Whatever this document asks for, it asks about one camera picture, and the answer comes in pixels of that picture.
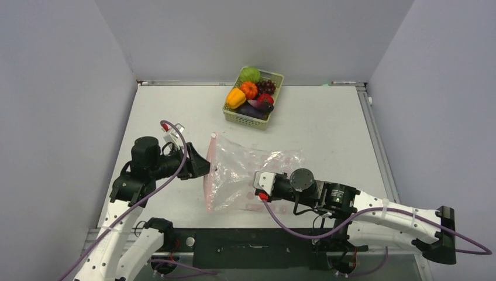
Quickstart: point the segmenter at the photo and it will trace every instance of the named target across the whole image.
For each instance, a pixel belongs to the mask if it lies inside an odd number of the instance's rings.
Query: purple eggplant
[[[262,112],[256,110],[253,106],[251,106],[247,102],[242,104],[240,107],[236,108],[236,112],[239,114],[242,114],[242,115],[249,116],[249,117],[267,120],[266,114],[263,114]]]
[[[268,101],[248,100],[248,103],[262,113],[271,113],[274,110],[274,105]]]

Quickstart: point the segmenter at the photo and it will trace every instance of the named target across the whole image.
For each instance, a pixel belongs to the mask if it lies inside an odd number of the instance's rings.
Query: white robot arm
[[[145,223],[137,241],[121,257],[131,229],[147,204],[147,200],[138,202],[155,191],[157,180],[173,175],[179,169],[184,156],[184,146],[179,136],[184,127],[177,124],[177,132],[169,131],[166,124],[162,126],[166,130],[166,144],[162,149],[158,140],[151,136],[135,141],[131,149],[131,161],[124,166],[112,185],[107,213],[98,234],[99,237],[106,235],[87,256],[74,281],[133,280],[156,250],[168,244],[174,247],[172,222],[151,218]],[[164,149],[170,145],[169,153],[165,154]],[[186,143],[186,151],[187,159],[178,173],[179,179],[195,179],[210,172],[210,163],[189,142]],[[131,206],[135,208],[110,228]]]
[[[264,201],[284,199],[294,202],[295,215],[298,215],[297,208],[301,204],[323,217],[334,218],[335,228],[355,213],[376,209],[354,217],[353,223],[332,234],[326,240],[328,243],[338,242],[349,249],[363,245],[389,246],[422,252],[430,261],[456,263],[454,236],[415,217],[423,217],[454,230],[452,208],[443,206],[438,210],[423,210],[407,207],[344,184],[315,180],[308,169],[298,169],[290,177],[256,172],[253,186]],[[388,209],[402,210],[413,216]]]

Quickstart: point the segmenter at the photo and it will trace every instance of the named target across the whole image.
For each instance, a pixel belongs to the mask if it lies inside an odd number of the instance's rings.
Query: yellow bell pepper
[[[231,109],[236,109],[240,107],[246,101],[246,95],[242,90],[238,88],[234,88],[229,92],[228,97],[226,98],[226,104]]]

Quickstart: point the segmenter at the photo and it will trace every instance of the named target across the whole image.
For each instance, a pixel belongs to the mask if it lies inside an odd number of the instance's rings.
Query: tabletop
[[[154,136],[164,145],[160,120],[185,127],[184,136],[206,157],[212,132],[247,148],[301,149],[305,167],[315,178],[361,189],[386,198],[384,182],[355,87],[282,87],[270,124],[259,131],[224,119],[228,86],[140,86],[113,171],[112,182],[130,160],[135,139]],[[203,180],[174,180],[152,197],[139,220],[160,217],[182,228],[276,228],[269,214],[252,211],[207,211]],[[289,227],[311,227],[315,214],[279,215]]]

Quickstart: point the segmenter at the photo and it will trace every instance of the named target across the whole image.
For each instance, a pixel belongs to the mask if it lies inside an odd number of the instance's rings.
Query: gray wall
[[[413,0],[98,0],[140,80],[368,81]]]
[[[136,82],[94,1],[1,1],[0,38],[0,279],[55,280],[98,219]]]
[[[453,207],[457,230],[493,251],[495,28],[494,0],[416,0],[368,85],[402,202]],[[495,256],[457,258],[431,264],[436,280],[494,280]]]

